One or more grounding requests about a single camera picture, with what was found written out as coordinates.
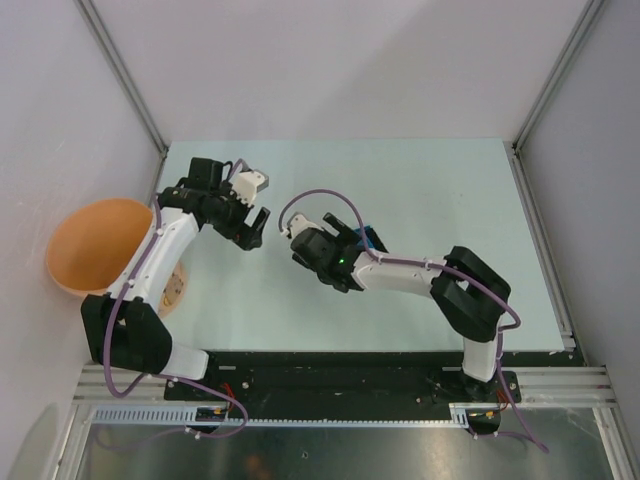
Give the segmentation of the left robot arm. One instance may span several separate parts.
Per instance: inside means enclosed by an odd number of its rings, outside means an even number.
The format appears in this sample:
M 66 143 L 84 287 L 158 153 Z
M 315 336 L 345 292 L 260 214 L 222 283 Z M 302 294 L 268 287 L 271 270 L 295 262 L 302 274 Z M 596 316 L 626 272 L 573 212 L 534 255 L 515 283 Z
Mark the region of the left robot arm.
M 208 354 L 175 341 L 160 318 L 162 297 L 185 250 L 204 226 L 244 251 L 262 244 L 270 212 L 246 221 L 268 176 L 246 165 L 194 157 L 187 176 L 160 192 L 140 246 L 102 295 L 89 295 L 81 316 L 93 361 L 141 374 L 186 378 L 197 398 L 214 397 L 220 374 Z

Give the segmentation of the blue hand brush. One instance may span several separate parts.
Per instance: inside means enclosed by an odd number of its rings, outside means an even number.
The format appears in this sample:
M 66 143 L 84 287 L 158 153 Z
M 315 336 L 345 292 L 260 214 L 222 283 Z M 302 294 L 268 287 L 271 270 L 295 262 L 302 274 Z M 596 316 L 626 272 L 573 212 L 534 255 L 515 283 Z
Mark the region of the blue hand brush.
M 377 250 L 379 252 L 388 253 L 388 249 L 380 239 L 379 235 L 376 233 L 375 229 L 371 225 L 364 226 L 364 235 L 366 237 L 366 241 L 362 240 L 362 235 L 359 228 L 354 228 L 353 232 L 357 237 L 357 246 L 364 248 L 364 244 L 367 244 L 369 249 Z

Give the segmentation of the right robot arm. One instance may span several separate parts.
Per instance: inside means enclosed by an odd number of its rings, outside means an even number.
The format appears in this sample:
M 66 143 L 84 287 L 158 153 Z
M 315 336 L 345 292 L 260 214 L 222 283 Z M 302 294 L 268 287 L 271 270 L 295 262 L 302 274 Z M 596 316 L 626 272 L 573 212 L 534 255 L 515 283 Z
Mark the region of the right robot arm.
M 353 230 L 330 213 L 324 221 L 332 231 L 301 213 L 288 220 L 292 259 L 341 293 L 384 290 L 433 300 L 463 338 L 463 393 L 473 401 L 493 394 L 510 285 L 466 247 L 455 246 L 436 260 L 393 257 L 373 229 Z

